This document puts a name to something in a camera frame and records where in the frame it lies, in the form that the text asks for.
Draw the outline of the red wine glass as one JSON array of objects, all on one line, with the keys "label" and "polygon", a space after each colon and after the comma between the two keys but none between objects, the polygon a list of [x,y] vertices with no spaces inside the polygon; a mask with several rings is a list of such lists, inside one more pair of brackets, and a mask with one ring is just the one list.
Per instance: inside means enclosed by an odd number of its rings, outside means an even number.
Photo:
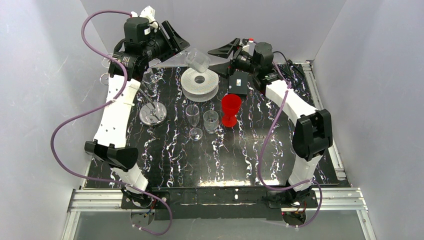
[{"label": "red wine glass", "polygon": [[241,98],[236,94],[227,94],[221,100],[221,108],[224,116],[221,119],[225,127],[234,127],[237,123],[236,115],[242,104]]}]

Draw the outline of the clear champagne flute glass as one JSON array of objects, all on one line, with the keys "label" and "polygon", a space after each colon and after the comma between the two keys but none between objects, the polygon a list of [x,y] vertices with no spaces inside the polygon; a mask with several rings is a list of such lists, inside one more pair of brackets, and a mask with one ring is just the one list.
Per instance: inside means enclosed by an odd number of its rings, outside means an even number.
[{"label": "clear champagne flute glass", "polygon": [[203,137],[203,131],[197,127],[200,121],[200,109],[197,105],[188,105],[185,109],[186,119],[188,120],[191,129],[189,137],[193,141],[199,141]]}]

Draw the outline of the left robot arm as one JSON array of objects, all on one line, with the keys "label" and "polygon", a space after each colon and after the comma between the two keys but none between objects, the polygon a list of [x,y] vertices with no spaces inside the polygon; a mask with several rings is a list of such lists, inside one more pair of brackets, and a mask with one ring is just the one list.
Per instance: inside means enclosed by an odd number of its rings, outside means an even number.
[{"label": "left robot arm", "polygon": [[148,180],[137,165],[138,149],[127,146],[133,101],[150,61],[164,62],[190,46],[167,20],[156,24],[147,17],[131,17],[124,23],[124,38],[115,45],[112,58],[125,67],[128,79],[119,64],[110,62],[106,100],[111,104],[104,108],[93,140],[84,145],[87,154],[108,164],[136,196],[146,190]]}]

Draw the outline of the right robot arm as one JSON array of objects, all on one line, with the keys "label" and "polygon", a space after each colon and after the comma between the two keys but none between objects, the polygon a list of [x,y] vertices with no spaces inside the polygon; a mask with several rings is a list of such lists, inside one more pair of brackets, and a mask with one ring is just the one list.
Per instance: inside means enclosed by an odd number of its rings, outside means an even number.
[{"label": "right robot arm", "polygon": [[276,63],[271,44],[255,42],[252,38],[235,38],[230,43],[207,52],[211,56],[228,59],[228,62],[210,66],[210,70],[223,78],[231,77],[237,70],[252,75],[256,89],[279,106],[271,129],[281,113],[293,122],[295,130],[292,147],[295,162],[286,187],[267,186],[271,191],[284,192],[299,201],[312,189],[314,172],[319,161],[333,145],[332,117],[328,110],[317,109],[304,101],[291,88]]}]

